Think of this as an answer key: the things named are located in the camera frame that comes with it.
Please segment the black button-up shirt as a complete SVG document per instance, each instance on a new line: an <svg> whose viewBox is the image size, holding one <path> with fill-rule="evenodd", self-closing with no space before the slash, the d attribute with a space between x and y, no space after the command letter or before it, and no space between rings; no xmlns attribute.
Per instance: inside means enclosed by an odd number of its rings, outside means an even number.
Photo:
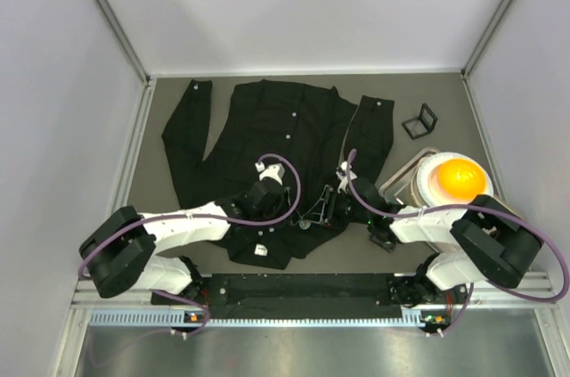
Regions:
<svg viewBox="0 0 570 377"><path fill-rule="evenodd" d="M222 133L208 151L211 96L211 82L193 80L162 132L183 209L246 191L257 180L255 161L277 153L299 174L299 184L290 172L284 184L301 195L297 213L304 214L335 181L339 158L356 150L356 177L374 182L393 146L394 101L363 96L353 104L335 87L263 79L234 88Z"/></svg>

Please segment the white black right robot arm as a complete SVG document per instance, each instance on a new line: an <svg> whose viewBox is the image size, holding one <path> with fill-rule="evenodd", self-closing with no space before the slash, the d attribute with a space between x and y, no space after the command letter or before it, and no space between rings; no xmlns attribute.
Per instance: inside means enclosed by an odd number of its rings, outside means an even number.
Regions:
<svg viewBox="0 0 570 377"><path fill-rule="evenodd" d="M430 255L413 276L392 284L391 291L406 306L430 302L457 287L487 280L515 289L533 263L543 242L518 223L492 196L479 194L470 203L490 209L446 209L423 214L419 209L386 201L366 178L350 184L324 186L320 199L299 220L304 230L321 226L344 230L364 224L370 240L386 251L400 243L442 243L447 251Z"/></svg>

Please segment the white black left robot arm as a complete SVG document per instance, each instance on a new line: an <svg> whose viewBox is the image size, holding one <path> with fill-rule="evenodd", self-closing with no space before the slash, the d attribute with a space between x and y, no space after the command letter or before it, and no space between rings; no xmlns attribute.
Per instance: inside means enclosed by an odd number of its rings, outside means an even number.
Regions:
<svg viewBox="0 0 570 377"><path fill-rule="evenodd" d="M122 207L79 247L78 274L89 277L103 299L133 288L180 294L200 276L190 259L162 252L198 242L249 246L286 225L300 199L299 187L265 177L244 193L194 209L142 214Z"/></svg>

